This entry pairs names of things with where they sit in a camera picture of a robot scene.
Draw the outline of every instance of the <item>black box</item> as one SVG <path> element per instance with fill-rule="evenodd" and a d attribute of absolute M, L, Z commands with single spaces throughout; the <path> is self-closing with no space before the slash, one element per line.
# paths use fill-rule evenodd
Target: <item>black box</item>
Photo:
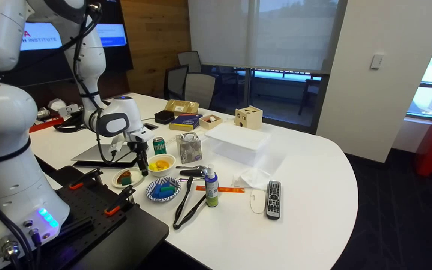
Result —
<path fill-rule="evenodd" d="M 167 125 L 174 120 L 174 113 L 172 111 L 160 111 L 154 114 L 156 123 Z"/>

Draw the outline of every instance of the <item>blue led light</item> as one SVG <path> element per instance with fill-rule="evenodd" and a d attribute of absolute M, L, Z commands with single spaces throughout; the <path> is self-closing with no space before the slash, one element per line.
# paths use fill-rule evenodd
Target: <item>blue led light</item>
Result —
<path fill-rule="evenodd" d="M 41 208 L 41 210 L 39 210 L 38 211 L 39 212 L 39 214 L 41 215 L 41 216 L 46 216 L 47 214 L 48 214 L 48 211 L 46 211 L 46 209 L 44 209 L 44 208 Z"/>
<path fill-rule="evenodd" d="M 57 222 L 56 220 L 51 221 L 51 222 L 49 223 L 49 225 L 51 225 L 51 227 L 53 227 L 53 228 L 59 226 L 59 224 L 58 224 L 58 222 Z"/>
<path fill-rule="evenodd" d="M 46 217 L 44 217 L 44 219 L 45 219 L 47 222 L 51 222 L 51 221 L 53 220 L 53 216 L 52 216 L 52 215 L 47 215 Z"/>

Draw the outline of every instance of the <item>green soda can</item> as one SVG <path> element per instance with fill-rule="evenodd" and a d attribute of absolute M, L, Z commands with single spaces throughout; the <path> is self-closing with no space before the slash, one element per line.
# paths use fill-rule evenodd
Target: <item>green soda can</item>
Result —
<path fill-rule="evenodd" d="M 153 139 L 154 154 L 166 154 L 166 144 L 163 137 L 156 137 Z"/>

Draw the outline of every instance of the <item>tv screen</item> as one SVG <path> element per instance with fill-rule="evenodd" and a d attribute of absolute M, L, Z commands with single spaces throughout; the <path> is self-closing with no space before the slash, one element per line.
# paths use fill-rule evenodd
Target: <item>tv screen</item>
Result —
<path fill-rule="evenodd" d="M 132 69 L 131 53 L 126 39 L 125 22 L 120 0 L 89 0 L 99 2 L 103 16 L 94 31 L 97 31 L 106 55 L 106 71 L 124 72 Z M 48 22 L 27 22 L 21 43 L 19 62 L 15 69 L 33 63 L 62 46 L 58 31 Z M 64 53 L 43 60 L 34 66 L 12 72 L 3 77 L 3 82 L 17 87 L 73 79 Z"/>

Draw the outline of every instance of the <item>remote control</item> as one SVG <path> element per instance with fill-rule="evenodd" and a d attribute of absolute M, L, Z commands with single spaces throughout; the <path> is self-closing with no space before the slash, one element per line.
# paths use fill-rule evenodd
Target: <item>remote control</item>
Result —
<path fill-rule="evenodd" d="M 272 220 L 281 217 L 281 183 L 278 181 L 269 181 L 266 217 Z"/>

